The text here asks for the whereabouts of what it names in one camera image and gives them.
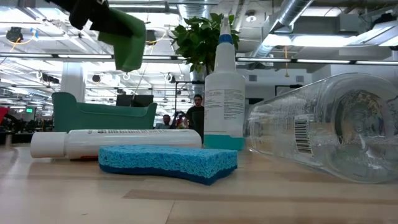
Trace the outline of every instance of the green leaves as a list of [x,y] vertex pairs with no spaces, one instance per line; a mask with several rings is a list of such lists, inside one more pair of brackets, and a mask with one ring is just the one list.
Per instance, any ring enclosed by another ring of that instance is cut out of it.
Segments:
[[[184,19],[187,26],[179,25],[172,31],[174,35],[172,44],[177,43],[179,46],[175,53],[187,58],[186,64],[191,64],[190,72],[202,72],[206,67],[214,70],[220,25],[224,15],[212,13],[210,17],[211,19],[204,17]],[[234,16],[230,15],[228,19],[232,24]],[[237,34],[238,31],[231,31],[236,49],[239,43]]]

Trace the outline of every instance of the blue sponge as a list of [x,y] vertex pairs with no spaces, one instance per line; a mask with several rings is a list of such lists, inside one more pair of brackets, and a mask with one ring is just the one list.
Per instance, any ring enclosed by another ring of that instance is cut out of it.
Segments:
[[172,146],[101,146],[101,170],[115,174],[162,175],[211,185],[238,166],[236,151]]

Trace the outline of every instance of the plastic bottle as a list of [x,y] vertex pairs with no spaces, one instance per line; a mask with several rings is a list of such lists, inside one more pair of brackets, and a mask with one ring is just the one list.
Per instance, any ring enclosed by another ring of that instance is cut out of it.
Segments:
[[100,146],[136,144],[201,147],[201,138],[189,129],[38,132],[32,137],[30,154],[33,158],[95,159]]
[[244,148],[245,80],[236,73],[235,49],[228,17],[223,19],[216,50],[214,73],[205,84],[206,148]]
[[398,178],[398,91],[385,79],[333,76],[251,108],[250,150],[362,183]]

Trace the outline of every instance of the white tube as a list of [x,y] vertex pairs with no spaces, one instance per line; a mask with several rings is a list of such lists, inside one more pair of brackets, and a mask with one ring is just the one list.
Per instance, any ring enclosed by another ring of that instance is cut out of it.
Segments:
[[201,147],[200,135],[190,129],[74,130],[69,133],[35,133],[30,143],[33,158],[95,159],[100,146],[168,145]]

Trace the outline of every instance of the table surface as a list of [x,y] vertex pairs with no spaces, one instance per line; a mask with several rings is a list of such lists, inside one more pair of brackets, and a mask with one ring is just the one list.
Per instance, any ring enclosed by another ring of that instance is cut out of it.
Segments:
[[205,186],[107,174],[96,161],[32,159],[0,148],[1,223],[398,223],[398,184],[361,185],[240,152],[229,177]]

